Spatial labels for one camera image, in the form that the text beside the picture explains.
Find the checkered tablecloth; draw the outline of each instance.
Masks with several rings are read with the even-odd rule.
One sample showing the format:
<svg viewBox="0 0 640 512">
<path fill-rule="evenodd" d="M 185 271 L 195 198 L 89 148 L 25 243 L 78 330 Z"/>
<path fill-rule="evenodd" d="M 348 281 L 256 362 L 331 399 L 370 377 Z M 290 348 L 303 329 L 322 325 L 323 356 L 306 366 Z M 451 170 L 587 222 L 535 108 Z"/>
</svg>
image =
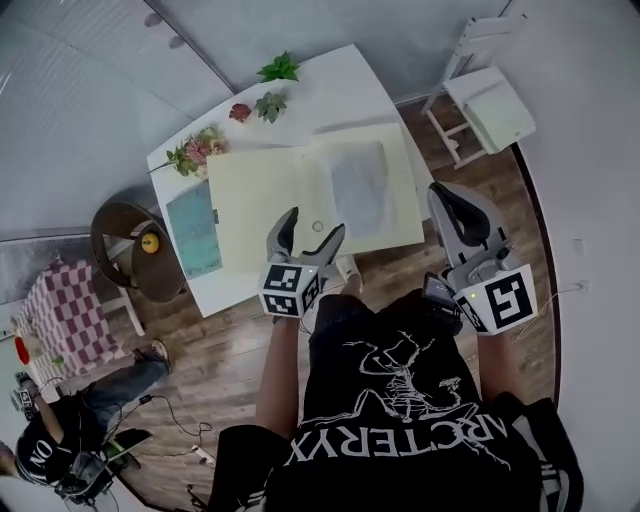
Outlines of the checkered tablecloth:
<svg viewBox="0 0 640 512">
<path fill-rule="evenodd" d="M 42 341 L 43 355 L 30 363 L 40 385 L 54 377 L 85 374 L 127 355 L 109 334 L 86 261 L 42 272 L 17 321 Z M 56 358 L 62 362 L 55 363 Z"/>
</svg>

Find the seated person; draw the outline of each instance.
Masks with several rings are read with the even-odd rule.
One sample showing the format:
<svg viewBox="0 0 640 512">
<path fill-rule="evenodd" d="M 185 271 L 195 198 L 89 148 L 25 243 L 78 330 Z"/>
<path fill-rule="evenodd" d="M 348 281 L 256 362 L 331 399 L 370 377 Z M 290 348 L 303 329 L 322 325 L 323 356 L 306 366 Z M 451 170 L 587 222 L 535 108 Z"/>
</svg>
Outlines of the seated person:
<svg viewBox="0 0 640 512">
<path fill-rule="evenodd" d="M 28 381 L 24 387 L 38 412 L 18 439 L 15 454 L 0 442 L 0 476 L 55 485 L 80 452 L 100 450 L 113 416 L 171 371 L 167 348 L 161 341 L 154 341 L 145 351 L 135 351 L 134 356 L 132 366 L 51 404 L 44 401 L 35 382 Z"/>
</svg>

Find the red object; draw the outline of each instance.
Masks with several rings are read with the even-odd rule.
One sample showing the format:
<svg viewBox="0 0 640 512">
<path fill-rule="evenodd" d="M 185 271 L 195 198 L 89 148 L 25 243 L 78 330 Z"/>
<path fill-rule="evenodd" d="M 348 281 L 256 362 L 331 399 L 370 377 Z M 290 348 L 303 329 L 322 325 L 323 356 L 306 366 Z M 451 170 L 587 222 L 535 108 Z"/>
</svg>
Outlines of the red object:
<svg viewBox="0 0 640 512">
<path fill-rule="evenodd" d="M 251 115 L 251 109 L 244 103 L 236 103 L 229 111 L 229 118 L 244 123 Z"/>
<path fill-rule="evenodd" d="M 27 350 L 27 347 L 25 346 L 24 341 L 20 336 L 16 336 L 15 342 L 16 342 L 16 352 L 18 352 L 18 359 L 22 361 L 22 364 L 29 364 L 29 361 L 31 361 L 31 356 L 29 355 L 29 351 Z"/>
</svg>

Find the hand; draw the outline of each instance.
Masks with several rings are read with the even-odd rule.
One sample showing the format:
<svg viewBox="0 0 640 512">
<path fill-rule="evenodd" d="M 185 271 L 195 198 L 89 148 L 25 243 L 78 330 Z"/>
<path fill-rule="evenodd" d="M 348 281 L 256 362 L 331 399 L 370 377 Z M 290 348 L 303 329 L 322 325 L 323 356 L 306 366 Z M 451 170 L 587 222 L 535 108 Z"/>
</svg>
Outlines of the hand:
<svg viewBox="0 0 640 512">
<path fill-rule="evenodd" d="M 35 382 L 33 382 L 33 380 L 31 379 L 26 380 L 22 383 L 22 389 L 26 389 L 29 392 L 29 395 L 31 396 L 31 398 L 35 398 L 40 394 L 40 389 L 38 388 L 38 385 Z"/>
</svg>

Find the jeans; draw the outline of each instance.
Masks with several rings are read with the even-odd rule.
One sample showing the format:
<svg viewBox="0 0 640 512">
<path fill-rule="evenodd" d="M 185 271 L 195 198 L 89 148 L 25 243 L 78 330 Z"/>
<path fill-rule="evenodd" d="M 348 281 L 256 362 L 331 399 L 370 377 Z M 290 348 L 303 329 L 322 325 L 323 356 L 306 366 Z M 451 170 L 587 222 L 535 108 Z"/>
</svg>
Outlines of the jeans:
<svg viewBox="0 0 640 512">
<path fill-rule="evenodd" d="M 95 415 L 102 434 L 107 433 L 111 419 L 125 405 L 166 375 L 167 363 L 149 349 L 137 352 L 132 366 L 120 368 L 82 391 L 84 404 Z"/>
</svg>

